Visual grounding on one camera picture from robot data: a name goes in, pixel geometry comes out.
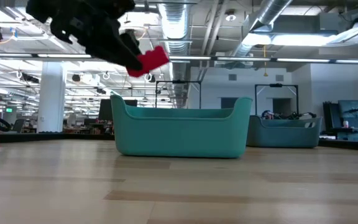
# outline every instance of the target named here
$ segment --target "doorway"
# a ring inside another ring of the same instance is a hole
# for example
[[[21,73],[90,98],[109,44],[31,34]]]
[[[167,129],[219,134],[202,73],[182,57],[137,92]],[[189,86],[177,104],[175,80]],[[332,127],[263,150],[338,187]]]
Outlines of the doorway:
[[[290,98],[273,99],[273,112],[276,114],[284,114],[284,115],[291,114],[292,113],[291,99]]]

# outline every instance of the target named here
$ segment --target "cable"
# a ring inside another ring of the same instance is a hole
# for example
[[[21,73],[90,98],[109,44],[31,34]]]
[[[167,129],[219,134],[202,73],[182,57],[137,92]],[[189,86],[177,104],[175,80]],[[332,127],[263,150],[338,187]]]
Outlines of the cable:
[[[343,20],[345,20],[346,22],[353,22],[353,21],[349,21],[347,20],[341,13],[339,13],[339,17],[341,17]]]
[[[13,33],[13,34],[11,35],[11,38],[9,38],[9,40],[4,41],[4,42],[0,42],[0,44],[6,44],[6,43],[8,43],[9,41],[11,41],[11,40],[13,39],[13,37],[15,37],[15,33]]]
[[[137,39],[137,40],[141,40],[148,32],[146,27],[142,27],[142,26],[122,26],[122,27],[120,27],[120,29],[139,29],[139,28],[144,30],[144,33],[142,34],[142,36]]]
[[[311,6],[303,15],[306,15],[306,13],[308,13],[314,7],[318,7],[321,10],[321,12],[324,12],[324,10],[320,6],[314,5],[314,6]]]
[[[266,45],[264,45],[264,57],[266,58]],[[267,62],[265,62],[265,73],[264,76],[267,77]]]

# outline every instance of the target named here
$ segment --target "black metal frame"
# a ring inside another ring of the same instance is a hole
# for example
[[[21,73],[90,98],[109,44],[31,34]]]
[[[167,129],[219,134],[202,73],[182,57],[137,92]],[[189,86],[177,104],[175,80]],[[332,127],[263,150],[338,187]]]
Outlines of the black metal frame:
[[[201,81],[181,81],[181,80],[174,80],[174,81],[156,81],[155,82],[155,107],[157,107],[157,96],[158,96],[158,84],[159,83],[172,83],[172,84],[190,84],[190,83],[197,83],[200,86],[200,109],[201,109]]]
[[[255,115],[258,115],[258,86],[269,86],[271,88],[282,88],[284,86],[287,87],[295,87],[296,90],[296,113],[299,114],[299,87],[298,85],[284,85],[281,83],[277,83],[277,84],[256,84],[255,85]]]

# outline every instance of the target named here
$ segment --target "desk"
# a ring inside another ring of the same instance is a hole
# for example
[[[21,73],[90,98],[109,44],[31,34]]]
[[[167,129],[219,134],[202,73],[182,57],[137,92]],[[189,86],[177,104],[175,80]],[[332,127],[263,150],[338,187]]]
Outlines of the desk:
[[[91,130],[89,128],[63,128],[63,132],[67,134],[89,134]]]
[[[24,127],[22,133],[37,133],[37,128]]]

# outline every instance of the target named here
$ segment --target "ceiling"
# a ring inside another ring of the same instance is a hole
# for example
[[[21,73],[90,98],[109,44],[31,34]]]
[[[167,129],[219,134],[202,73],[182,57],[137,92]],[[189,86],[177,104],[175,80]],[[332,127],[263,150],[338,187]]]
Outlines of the ceiling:
[[[156,2],[150,1],[150,6],[155,7]],[[190,54],[200,55],[204,35],[207,30],[207,23],[210,19],[213,0],[200,1],[176,1],[187,2],[191,7],[190,19]],[[212,53],[228,52],[233,50],[242,39],[241,27],[247,14],[259,9],[259,0],[238,0],[229,1],[227,9],[235,9],[236,20],[227,21],[223,19],[218,40],[214,42]],[[358,1],[301,1],[294,0],[285,9],[283,15],[307,15],[315,16],[322,12],[337,14],[339,11],[358,8]],[[141,51],[152,50],[155,46],[166,43],[161,28],[161,21],[158,14],[129,12],[122,16],[121,31],[135,29],[135,34],[140,42]],[[0,44],[0,52],[25,52],[25,53],[62,53],[62,54],[83,54],[84,48],[78,44],[66,44],[50,34],[48,27],[35,21],[25,13],[24,7],[0,7],[0,26],[2,27],[3,42]],[[256,57],[313,57],[319,52],[319,47],[292,47],[280,45],[268,45],[266,49],[254,47],[251,53]],[[155,84],[149,83],[143,77],[132,78],[127,76],[126,69],[119,65],[107,62],[64,62],[68,70],[66,105],[68,113],[97,114],[99,100],[108,98],[111,91],[127,98],[136,98],[142,106],[154,106]],[[263,64],[255,63],[254,68],[258,69]],[[271,63],[269,67],[290,68],[292,64]],[[19,111],[26,115],[37,113],[39,86],[28,87],[30,84],[20,80],[20,72],[32,75],[41,80],[42,62],[31,60],[0,60],[0,85],[11,85],[12,87],[0,88],[0,106],[18,106]],[[74,82],[72,75],[78,74],[82,77],[81,82]],[[170,80],[169,65],[165,65],[151,72],[156,80]],[[96,92],[94,88],[81,88],[84,86],[96,86],[104,88],[107,95]],[[175,107],[175,99],[172,97],[172,86],[166,85],[158,96],[159,107]]]

